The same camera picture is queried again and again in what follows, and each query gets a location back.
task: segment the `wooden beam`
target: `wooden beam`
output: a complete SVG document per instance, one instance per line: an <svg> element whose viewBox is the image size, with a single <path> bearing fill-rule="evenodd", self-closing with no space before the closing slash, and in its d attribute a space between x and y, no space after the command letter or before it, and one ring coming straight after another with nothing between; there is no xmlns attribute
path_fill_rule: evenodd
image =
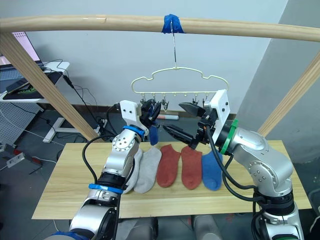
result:
<svg viewBox="0 0 320 240"><path fill-rule="evenodd" d="M263 136L268 135L319 77L320 52L318 52L299 80L293 85L267 120L265 120L258 132Z"/></svg>
<svg viewBox="0 0 320 240"><path fill-rule="evenodd" d="M10 32L0 34L0 52L35 87L35 89L87 139L97 133L59 92Z"/></svg>
<svg viewBox="0 0 320 240"><path fill-rule="evenodd" d="M275 39L292 39L320 42L320 28L261 23L180 17L185 33L230 35ZM0 19L0 32L102 30L161 32L163 16L132 15L47 15Z"/></svg>

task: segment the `monitor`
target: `monitor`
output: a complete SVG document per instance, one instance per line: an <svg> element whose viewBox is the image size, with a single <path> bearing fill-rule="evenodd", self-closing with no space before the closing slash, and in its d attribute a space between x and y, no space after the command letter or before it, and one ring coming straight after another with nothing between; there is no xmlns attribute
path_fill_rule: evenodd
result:
<svg viewBox="0 0 320 240"><path fill-rule="evenodd" d="M24 31L13 32L14 37L18 40L21 46L26 50L30 57L37 63L42 64L38 54L32 46L27 34ZM0 53L0 69L12 69L12 64Z"/></svg>

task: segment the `green ring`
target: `green ring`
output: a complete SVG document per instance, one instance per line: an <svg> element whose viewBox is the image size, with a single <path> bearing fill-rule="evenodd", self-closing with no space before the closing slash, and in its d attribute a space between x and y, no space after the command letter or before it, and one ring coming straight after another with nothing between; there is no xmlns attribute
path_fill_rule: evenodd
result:
<svg viewBox="0 0 320 240"><path fill-rule="evenodd" d="M235 119L231 124L231 128L228 133L228 136L226 137L226 140L225 140L223 147L220 151L221 154L225 154L225 152L227 151L227 148L229 147L229 143L235 134L237 126L238 126L238 119Z"/></svg>

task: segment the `red sock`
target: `red sock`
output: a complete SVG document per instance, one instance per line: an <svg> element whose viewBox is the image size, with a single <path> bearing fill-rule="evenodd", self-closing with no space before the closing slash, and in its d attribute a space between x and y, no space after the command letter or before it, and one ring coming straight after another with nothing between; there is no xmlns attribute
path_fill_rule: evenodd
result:
<svg viewBox="0 0 320 240"><path fill-rule="evenodd" d="M195 189L202 180L201 157L202 152L185 146L181 151L182 183L187 189Z"/></svg>
<svg viewBox="0 0 320 240"><path fill-rule="evenodd" d="M162 156L156 172L156 182L160 187L171 186L177 178L180 152L175 151L171 144L160 149Z"/></svg>

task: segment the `computer screen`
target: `computer screen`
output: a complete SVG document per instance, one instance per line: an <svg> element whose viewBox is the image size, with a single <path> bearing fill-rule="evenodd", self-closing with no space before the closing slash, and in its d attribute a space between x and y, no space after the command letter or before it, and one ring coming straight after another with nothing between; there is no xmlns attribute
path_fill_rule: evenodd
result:
<svg viewBox="0 0 320 240"><path fill-rule="evenodd" d="M26 52L30 55L30 57L35 61L39 62L40 58L38 57L34 47L32 46L28 36L24 31L13 32L12 33L21 46L26 50ZM0 53L0 67L9 67L11 63Z"/></svg>

